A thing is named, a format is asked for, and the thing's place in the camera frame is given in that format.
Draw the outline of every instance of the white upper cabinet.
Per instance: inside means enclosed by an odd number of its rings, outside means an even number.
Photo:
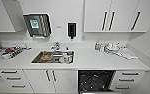
[[[0,0],[0,32],[26,30],[19,1]]]
[[[138,0],[85,0],[84,32],[126,32]]]
[[[150,0],[139,0],[128,31],[146,32],[150,28]]]
[[[84,31],[105,31],[111,0],[85,0]]]
[[[112,0],[106,31],[127,32],[138,0]]]

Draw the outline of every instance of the drawer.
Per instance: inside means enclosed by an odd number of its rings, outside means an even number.
[[[134,88],[134,85],[111,85],[110,89],[121,92],[122,94],[130,94],[129,91]]]
[[[112,84],[137,84],[144,71],[116,71]]]
[[[33,93],[29,83],[0,83],[0,93]]]
[[[0,76],[5,82],[28,82],[22,70],[0,70]]]
[[[0,75],[24,75],[23,70],[0,70]]]

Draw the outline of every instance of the white cabinet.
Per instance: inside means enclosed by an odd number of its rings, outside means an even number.
[[[9,83],[28,82],[22,70],[0,70],[0,76],[5,82]]]
[[[144,74],[144,71],[116,71],[110,89],[127,94],[136,88]]]
[[[51,70],[24,70],[35,93],[55,93]]]
[[[85,0],[84,32],[105,31],[111,0]]]
[[[0,93],[33,93],[29,83],[0,83]]]
[[[77,71],[55,70],[54,80],[57,93],[78,93]]]
[[[34,93],[22,70],[0,70],[0,93]]]
[[[150,28],[150,0],[139,0],[128,31],[146,32]]]
[[[126,32],[138,0],[85,0],[84,32]]]
[[[19,1],[0,0],[0,32],[26,30]]]
[[[77,93],[75,70],[24,70],[35,93]]]

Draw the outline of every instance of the black dishwasher front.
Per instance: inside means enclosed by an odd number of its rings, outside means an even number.
[[[79,70],[78,92],[111,91],[109,87],[114,73],[113,70]]]

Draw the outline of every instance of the dishwasher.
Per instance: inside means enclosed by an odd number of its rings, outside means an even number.
[[[121,94],[110,90],[114,70],[78,70],[79,94]]]

